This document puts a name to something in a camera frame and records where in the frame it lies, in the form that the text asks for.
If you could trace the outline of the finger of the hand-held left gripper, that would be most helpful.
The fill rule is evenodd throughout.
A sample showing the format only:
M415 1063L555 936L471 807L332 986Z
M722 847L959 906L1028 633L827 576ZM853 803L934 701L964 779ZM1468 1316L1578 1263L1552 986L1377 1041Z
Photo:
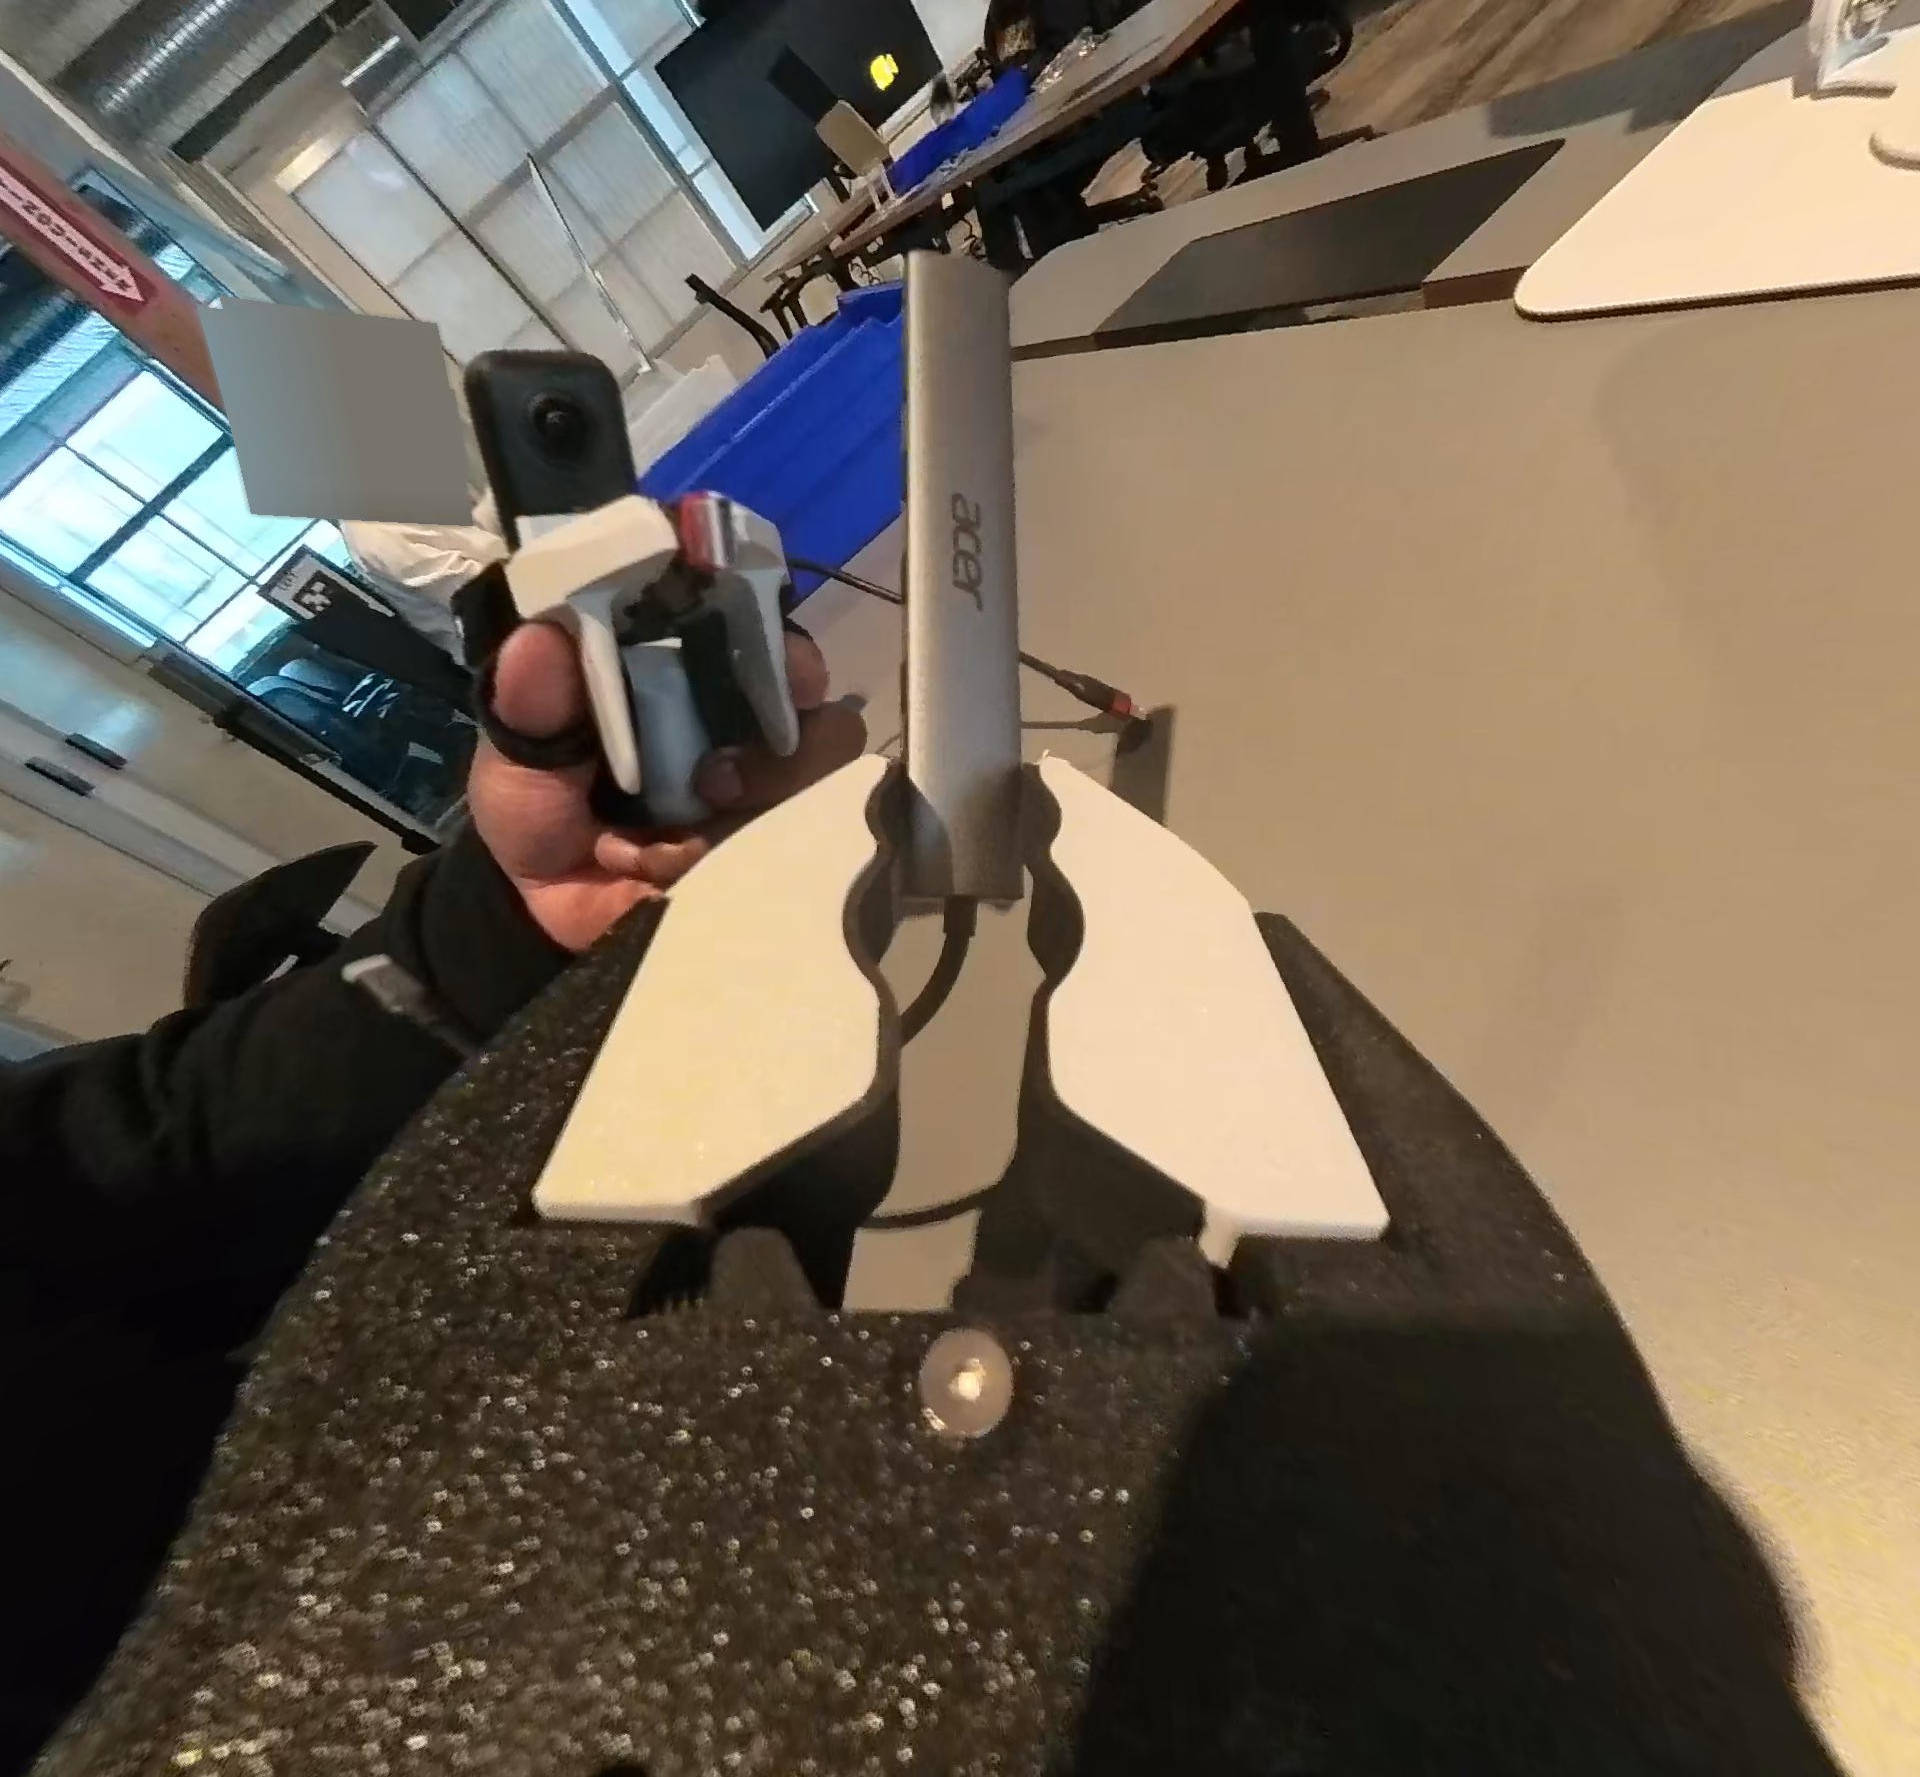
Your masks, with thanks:
M732 687L776 757L799 750L799 710L785 666L785 552L778 527L741 501L717 503L722 561L719 612L728 636Z
M531 519L509 556L515 612L571 638L585 702L620 791L683 783L683 661L675 636L635 612L679 556L675 525L649 497L567 519Z

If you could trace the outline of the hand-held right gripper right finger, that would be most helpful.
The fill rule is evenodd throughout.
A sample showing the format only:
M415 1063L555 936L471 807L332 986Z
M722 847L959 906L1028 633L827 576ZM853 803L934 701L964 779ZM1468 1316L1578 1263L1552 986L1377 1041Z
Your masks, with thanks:
M1030 768L1044 1212L1126 1270L1160 1238L1375 1244L1387 1211L1260 920L1204 855L1058 755Z

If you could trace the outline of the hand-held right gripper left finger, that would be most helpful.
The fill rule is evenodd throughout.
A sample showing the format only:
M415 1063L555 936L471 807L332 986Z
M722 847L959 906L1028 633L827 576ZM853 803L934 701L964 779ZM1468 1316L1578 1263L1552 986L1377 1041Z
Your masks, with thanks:
M898 1161L898 1014L875 971L892 776L853 757L677 884L534 1184L543 1220L770 1232L844 1305Z

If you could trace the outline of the black usb cable red plug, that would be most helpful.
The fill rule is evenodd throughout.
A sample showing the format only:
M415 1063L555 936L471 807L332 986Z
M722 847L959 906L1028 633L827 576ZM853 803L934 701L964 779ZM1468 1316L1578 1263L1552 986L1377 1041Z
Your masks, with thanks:
M681 639L681 657L691 680L693 699L702 713L715 713L715 724L711 725L713 736L730 736L744 725L744 718L751 718L754 725L755 718L732 687L728 636L719 612L717 568L722 561L717 529L719 501L734 499L722 494L699 492L683 494L665 503L665 516L673 527L677 552L668 576L658 578L658 583L650 590L650 601ZM808 559L793 561L785 556L785 571L785 633L793 571L853 590L898 612L906 611L906 594L902 590L891 590L877 582L863 579L842 565Z

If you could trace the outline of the blue plastic bin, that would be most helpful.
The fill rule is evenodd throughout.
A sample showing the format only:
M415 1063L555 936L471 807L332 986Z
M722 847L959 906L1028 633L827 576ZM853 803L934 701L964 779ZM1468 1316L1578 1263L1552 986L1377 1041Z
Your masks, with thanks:
M902 284L839 298L658 459L637 470L655 499L722 494L773 523L803 603L898 523L904 503Z

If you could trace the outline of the grey usb hub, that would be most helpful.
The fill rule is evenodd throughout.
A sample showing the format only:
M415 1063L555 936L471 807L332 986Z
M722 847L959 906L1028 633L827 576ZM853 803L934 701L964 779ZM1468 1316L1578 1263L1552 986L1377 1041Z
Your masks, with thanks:
M875 990L889 1091L964 969L978 908L1025 887L1005 279L913 255L902 359L900 748L877 810L891 894L937 908L943 948L910 1006Z

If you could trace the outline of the person's left hand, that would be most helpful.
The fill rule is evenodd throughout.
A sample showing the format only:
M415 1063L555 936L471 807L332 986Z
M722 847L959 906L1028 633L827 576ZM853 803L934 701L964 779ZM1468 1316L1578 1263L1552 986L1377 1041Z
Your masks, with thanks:
M596 764L547 772L478 737L466 805L478 839L563 953L596 944L642 902L658 902L717 845L763 812L855 759L867 742L855 701L828 692L828 668L803 633L785 633L785 673L799 715L794 753L732 745L697 766L708 821L693 830L613 823L593 807Z

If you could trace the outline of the printed tag sign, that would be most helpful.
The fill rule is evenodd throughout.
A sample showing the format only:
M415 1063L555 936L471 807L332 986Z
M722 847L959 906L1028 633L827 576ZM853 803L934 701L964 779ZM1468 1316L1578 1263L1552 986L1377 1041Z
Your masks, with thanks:
M336 611L393 615L375 590L309 546L294 546L256 582L256 590L266 604L299 623Z

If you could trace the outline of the grey wristband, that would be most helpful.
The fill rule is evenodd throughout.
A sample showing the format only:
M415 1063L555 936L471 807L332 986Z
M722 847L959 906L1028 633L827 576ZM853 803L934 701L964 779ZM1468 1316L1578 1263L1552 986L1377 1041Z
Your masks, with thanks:
M469 1051L465 1032L449 1018L438 997L389 955L356 956L342 964L340 976L385 1015L412 1024L455 1054Z

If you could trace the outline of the large black monitor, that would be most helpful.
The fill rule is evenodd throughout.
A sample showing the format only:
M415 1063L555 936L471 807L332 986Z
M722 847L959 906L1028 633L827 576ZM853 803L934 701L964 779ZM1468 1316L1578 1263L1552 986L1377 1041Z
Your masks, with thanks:
M875 131L940 69L915 0L699 0L657 77L768 232L848 164L819 134L836 104Z

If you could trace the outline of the small blue bin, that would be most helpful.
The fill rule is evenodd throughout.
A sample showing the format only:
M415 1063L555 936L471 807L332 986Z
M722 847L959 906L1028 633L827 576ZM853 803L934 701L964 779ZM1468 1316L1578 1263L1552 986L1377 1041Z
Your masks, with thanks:
M934 126L898 156L889 159L886 180L892 192L910 190L956 159L968 159L988 144L1021 111L1031 93L1023 66L1007 68L990 87L968 98L949 119Z

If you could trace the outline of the red arrow sign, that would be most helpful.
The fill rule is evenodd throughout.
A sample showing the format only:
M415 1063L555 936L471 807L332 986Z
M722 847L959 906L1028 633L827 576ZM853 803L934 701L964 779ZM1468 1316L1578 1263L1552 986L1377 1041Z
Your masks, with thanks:
M49 280L109 318L148 310L170 290L96 209L9 140L2 142L2 233Z

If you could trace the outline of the long wooden desk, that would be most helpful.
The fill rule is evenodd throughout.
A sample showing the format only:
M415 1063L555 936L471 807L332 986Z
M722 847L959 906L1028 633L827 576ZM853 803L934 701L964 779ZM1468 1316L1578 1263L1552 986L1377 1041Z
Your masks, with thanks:
M1055 62L1044 82L983 144L948 159L910 187L881 203L830 212L797 241L771 273L763 307L797 299L812 276L850 284L852 266L867 255L897 253L910 229L946 206L972 209L987 187L1016 162L1040 159L1060 140L1091 131L1110 111L1147 93L1232 22L1246 0L1152 0L1074 59Z

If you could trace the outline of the white desk mat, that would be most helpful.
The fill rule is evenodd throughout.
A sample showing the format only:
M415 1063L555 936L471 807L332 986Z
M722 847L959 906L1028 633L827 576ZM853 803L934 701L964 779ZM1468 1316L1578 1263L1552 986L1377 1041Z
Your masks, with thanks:
M1915 82L1723 90L1514 287L1535 321L1783 302L1918 279Z

